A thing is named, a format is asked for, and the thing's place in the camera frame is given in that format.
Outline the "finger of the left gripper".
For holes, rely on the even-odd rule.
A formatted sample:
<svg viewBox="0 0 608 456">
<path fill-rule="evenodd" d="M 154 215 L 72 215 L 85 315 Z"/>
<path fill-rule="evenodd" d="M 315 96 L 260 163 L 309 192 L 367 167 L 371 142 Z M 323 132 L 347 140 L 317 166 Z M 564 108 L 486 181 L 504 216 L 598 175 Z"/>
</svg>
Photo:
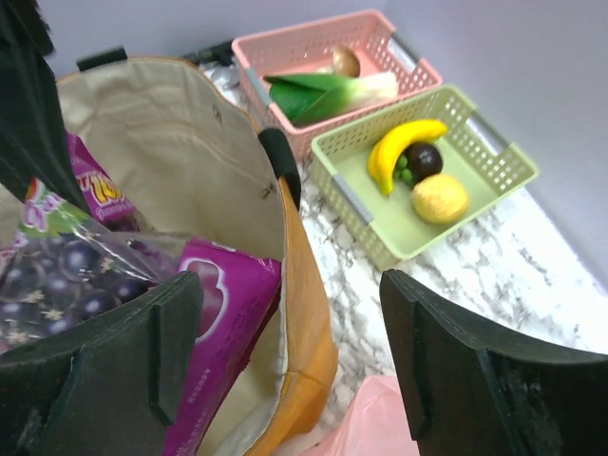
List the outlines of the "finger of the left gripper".
<svg viewBox="0 0 608 456">
<path fill-rule="evenodd" d="M 30 180 L 87 211 L 72 171 L 55 77 L 54 51 L 36 1 L 1 3 L 1 183 L 24 200 Z"/>
</svg>

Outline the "yellow banana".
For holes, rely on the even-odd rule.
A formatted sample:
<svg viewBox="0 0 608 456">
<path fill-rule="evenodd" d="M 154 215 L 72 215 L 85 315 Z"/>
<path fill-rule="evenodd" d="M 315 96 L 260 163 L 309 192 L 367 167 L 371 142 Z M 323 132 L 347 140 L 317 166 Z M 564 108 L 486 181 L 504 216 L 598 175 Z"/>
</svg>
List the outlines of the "yellow banana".
<svg viewBox="0 0 608 456">
<path fill-rule="evenodd" d="M 371 150 L 367 171 L 383 196 L 394 188 L 393 172 L 401 153 L 412 143 L 434 142 L 448 132 L 445 123 L 423 119 L 401 123 L 391 129 Z"/>
</svg>

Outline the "brown toy mushroom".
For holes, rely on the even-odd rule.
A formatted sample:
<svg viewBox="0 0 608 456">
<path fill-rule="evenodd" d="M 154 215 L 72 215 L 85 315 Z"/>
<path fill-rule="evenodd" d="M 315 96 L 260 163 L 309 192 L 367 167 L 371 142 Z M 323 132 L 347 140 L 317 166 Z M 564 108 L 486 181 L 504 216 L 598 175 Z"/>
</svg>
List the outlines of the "brown toy mushroom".
<svg viewBox="0 0 608 456">
<path fill-rule="evenodd" d="M 328 66 L 320 67 L 318 73 L 331 73 L 346 77 L 358 78 L 361 65 L 356 54 L 345 46 L 335 46 L 332 50 L 332 61 Z"/>
</svg>

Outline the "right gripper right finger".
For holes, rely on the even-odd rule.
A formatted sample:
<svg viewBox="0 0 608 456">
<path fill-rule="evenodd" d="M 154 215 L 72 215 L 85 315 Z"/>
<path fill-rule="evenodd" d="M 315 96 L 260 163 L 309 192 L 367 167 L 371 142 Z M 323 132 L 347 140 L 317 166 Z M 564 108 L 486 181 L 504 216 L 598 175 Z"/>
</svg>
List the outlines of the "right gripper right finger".
<svg viewBox="0 0 608 456">
<path fill-rule="evenodd" d="M 607 358 L 516 332 L 399 270 L 380 302 L 423 455 L 603 455 Z"/>
</svg>

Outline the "yellow Trader Joe's tote bag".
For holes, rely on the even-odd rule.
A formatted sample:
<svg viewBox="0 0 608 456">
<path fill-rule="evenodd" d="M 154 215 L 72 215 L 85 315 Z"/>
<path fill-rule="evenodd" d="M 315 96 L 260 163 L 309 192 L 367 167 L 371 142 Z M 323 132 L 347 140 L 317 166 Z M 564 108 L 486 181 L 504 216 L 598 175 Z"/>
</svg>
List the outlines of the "yellow Trader Joe's tote bag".
<svg viewBox="0 0 608 456">
<path fill-rule="evenodd" d="M 337 349 L 283 133 L 257 131 L 178 59 L 125 58 L 55 83 L 66 137 L 78 136 L 132 202 L 144 235 L 204 238 L 281 265 L 275 310 L 192 455 L 269 455 L 310 431 Z M 1 254 L 25 201 L 1 183 Z"/>
</svg>

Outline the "green leek vegetable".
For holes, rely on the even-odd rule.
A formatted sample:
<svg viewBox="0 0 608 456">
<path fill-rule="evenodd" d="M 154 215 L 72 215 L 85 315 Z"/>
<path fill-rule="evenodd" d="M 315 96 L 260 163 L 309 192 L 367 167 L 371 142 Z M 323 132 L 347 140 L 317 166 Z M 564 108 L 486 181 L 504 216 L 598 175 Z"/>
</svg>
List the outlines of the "green leek vegetable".
<svg viewBox="0 0 608 456">
<path fill-rule="evenodd" d="M 351 111 L 392 100 L 399 85 L 391 72 L 365 77 L 333 73 L 265 75 L 269 96 L 292 125 L 317 124 Z"/>
</svg>

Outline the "purple grape candy packet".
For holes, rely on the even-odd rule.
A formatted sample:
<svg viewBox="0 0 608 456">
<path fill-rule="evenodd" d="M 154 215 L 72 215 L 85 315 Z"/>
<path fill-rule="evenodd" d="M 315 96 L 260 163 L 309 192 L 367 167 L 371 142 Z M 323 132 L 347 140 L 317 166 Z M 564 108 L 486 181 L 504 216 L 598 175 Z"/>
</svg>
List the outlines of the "purple grape candy packet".
<svg viewBox="0 0 608 456">
<path fill-rule="evenodd" d="M 1 254 L 1 356 L 194 274 L 199 327 L 160 454 L 192 455 L 276 308 L 281 265 L 200 237 L 144 235 L 135 206 L 82 140 L 66 139 L 88 210 L 31 182 L 14 242 Z"/>
</svg>

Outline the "yellow lemon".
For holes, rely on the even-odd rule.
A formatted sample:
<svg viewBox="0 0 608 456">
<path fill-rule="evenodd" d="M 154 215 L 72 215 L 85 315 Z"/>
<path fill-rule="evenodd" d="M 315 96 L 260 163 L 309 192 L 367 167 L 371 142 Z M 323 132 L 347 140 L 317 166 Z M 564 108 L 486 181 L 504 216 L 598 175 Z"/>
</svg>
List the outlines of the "yellow lemon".
<svg viewBox="0 0 608 456">
<path fill-rule="evenodd" d="M 416 184 L 411 192 L 416 214 L 426 222 L 450 224 L 460 220 L 469 207 L 465 187 L 448 174 L 436 174 Z"/>
</svg>

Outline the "pink plastic grocery bag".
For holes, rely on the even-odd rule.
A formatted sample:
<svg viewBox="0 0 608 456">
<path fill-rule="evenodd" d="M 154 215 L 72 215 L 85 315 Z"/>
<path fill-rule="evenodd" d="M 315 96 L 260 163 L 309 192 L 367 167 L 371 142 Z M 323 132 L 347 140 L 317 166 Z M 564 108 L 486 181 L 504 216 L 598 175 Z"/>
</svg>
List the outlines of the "pink plastic grocery bag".
<svg viewBox="0 0 608 456">
<path fill-rule="evenodd" d="M 418 456 L 396 376 L 367 377 L 341 424 L 306 455 Z"/>
</svg>

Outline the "dark brown round fruit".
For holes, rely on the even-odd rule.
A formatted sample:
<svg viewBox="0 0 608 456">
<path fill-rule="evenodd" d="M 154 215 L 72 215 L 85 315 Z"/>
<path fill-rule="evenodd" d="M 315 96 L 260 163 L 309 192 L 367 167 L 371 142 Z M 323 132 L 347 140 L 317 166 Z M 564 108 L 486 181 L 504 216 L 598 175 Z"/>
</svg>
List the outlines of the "dark brown round fruit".
<svg viewBox="0 0 608 456">
<path fill-rule="evenodd" d="M 427 177 L 440 174 L 443 167 L 443 157 L 434 144 L 414 142 L 401 153 L 393 176 L 414 187 Z"/>
</svg>

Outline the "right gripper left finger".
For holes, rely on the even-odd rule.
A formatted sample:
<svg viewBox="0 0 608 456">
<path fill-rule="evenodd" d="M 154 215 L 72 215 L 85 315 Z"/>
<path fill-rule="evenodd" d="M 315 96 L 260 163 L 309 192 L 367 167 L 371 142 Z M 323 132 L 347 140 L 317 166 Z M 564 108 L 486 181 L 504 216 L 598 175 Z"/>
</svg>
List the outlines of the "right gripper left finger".
<svg viewBox="0 0 608 456">
<path fill-rule="evenodd" d="M 180 273 L 1 356 L 4 455 L 160 455 L 177 418 L 202 289 Z"/>
</svg>

